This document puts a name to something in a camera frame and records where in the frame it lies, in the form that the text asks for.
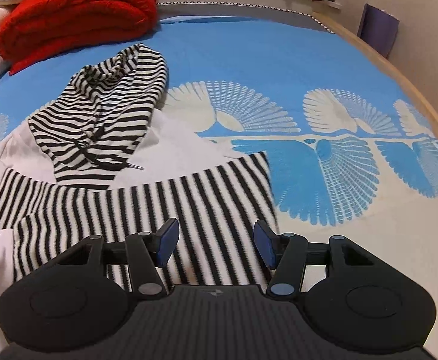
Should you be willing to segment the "wooden bed frame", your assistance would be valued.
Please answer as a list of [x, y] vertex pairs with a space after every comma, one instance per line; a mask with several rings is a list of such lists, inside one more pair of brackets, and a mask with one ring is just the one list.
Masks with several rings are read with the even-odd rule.
[[160, 0], [251, 3], [311, 14], [395, 79], [438, 136], [438, 19], [418, 0]]

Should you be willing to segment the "purple box by wall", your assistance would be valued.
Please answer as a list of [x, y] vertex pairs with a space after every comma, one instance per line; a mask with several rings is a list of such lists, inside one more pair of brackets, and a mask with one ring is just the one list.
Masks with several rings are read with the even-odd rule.
[[400, 21], [386, 11], [365, 3], [357, 36], [387, 59], [394, 46], [399, 24]]

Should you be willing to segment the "black white striped hoodie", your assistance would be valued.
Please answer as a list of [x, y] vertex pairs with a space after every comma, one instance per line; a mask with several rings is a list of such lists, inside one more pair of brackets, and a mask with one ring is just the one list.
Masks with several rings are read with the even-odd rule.
[[0, 142], [0, 295], [88, 236], [122, 242], [171, 218], [167, 286], [268, 283], [253, 237], [257, 220], [277, 222], [267, 156], [166, 116], [167, 78], [160, 53], [130, 46], [83, 67]]

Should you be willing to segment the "red fuzzy blanket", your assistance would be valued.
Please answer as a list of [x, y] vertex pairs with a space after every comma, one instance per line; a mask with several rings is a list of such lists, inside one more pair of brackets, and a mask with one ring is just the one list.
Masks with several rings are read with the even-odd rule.
[[140, 38], [156, 0], [23, 0], [0, 22], [0, 54], [16, 74], [64, 52]]

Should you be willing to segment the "blue white patterned bedsheet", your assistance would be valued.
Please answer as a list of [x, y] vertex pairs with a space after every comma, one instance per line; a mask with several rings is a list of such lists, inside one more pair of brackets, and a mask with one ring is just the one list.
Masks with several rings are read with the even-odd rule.
[[438, 138], [389, 77], [327, 31], [186, 19], [0, 79], [0, 142], [71, 78], [133, 45], [168, 69], [157, 107], [203, 140], [267, 156], [277, 233], [356, 242], [424, 287], [438, 311]]

